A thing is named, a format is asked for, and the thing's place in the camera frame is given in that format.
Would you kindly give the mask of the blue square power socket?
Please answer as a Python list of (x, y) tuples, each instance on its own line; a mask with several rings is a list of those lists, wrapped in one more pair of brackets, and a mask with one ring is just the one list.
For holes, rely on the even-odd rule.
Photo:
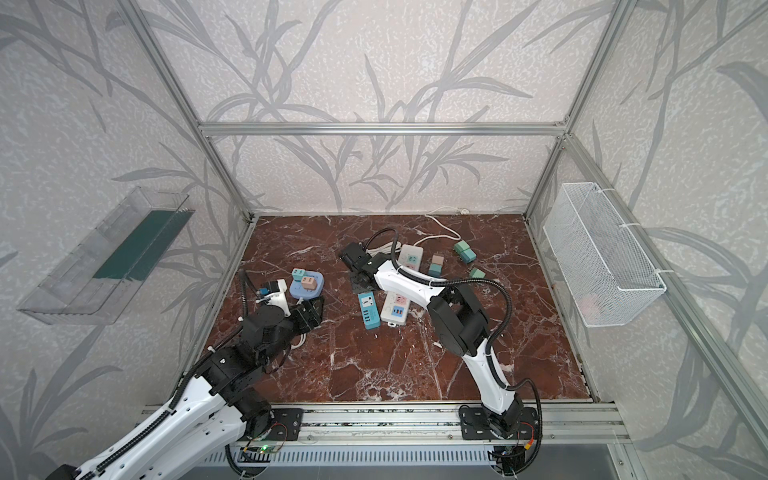
[(324, 276), (320, 272), (295, 269), (289, 294), (296, 300), (314, 299), (321, 295), (324, 283)]

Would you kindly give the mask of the pink cube plug front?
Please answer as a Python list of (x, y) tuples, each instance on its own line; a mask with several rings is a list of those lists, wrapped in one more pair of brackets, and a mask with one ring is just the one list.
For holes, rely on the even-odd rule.
[(317, 278), (310, 275), (305, 275), (301, 280), (301, 287), (308, 291), (316, 290), (318, 287)]

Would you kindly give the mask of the teal USB power strip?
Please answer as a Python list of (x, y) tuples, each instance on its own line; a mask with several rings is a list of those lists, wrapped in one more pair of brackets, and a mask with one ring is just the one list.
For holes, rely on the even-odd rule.
[(358, 301), (365, 328), (367, 330), (379, 328), (381, 319), (379, 316), (374, 293), (371, 291), (359, 293)]

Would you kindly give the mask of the long white power strip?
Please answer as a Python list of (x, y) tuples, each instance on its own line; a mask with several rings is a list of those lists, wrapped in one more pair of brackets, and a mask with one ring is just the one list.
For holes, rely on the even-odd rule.
[[(401, 266), (419, 271), (422, 258), (422, 247), (403, 245), (397, 261)], [(390, 327), (402, 326), (406, 323), (409, 306), (410, 301), (406, 297), (394, 292), (388, 292), (380, 312), (380, 318)]]

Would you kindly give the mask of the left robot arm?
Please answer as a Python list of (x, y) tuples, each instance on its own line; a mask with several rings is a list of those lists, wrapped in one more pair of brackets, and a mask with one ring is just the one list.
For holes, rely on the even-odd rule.
[(52, 479), (178, 479), (248, 430), (267, 431), (271, 406), (253, 388), (285, 357), (294, 338), (323, 320), (323, 297), (281, 308), (262, 305), (206, 353), (151, 416), (80, 466), (61, 465)]

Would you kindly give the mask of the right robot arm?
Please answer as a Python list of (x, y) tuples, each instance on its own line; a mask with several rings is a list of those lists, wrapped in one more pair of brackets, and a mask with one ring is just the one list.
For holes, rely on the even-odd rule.
[[(500, 283), (485, 278), (429, 277), (398, 261), (396, 246), (387, 253), (369, 253), (368, 245), (353, 242), (339, 252), (350, 270), (350, 281), (365, 291), (396, 293), (425, 308), (441, 345), (462, 358), (481, 396), (489, 428), (501, 439), (514, 435), (523, 412), (517, 390), (532, 381), (510, 384), (497, 360), (494, 343), (511, 321), (512, 301)], [(505, 301), (502, 323), (490, 328), (490, 318), (472, 290), (474, 284), (496, 289)]]

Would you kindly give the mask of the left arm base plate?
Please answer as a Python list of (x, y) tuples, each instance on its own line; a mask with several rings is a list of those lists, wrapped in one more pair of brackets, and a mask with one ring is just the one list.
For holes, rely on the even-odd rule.
[(253, 421), (249, 434), (258, 441), (297, 441), (302, 425), (304, 410), (301, 408), (272, 409)]

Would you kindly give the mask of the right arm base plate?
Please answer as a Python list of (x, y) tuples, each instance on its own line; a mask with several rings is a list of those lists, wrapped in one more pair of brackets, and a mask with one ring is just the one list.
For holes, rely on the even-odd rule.
[(491, 415), (481, 406), (461, 405), (458, 409), (463, 440), (499, 440), (535, 442), (539, 438), (537, 427), (540, 416), (534, 407), (523, 407), (510, 427), (493, 426)]

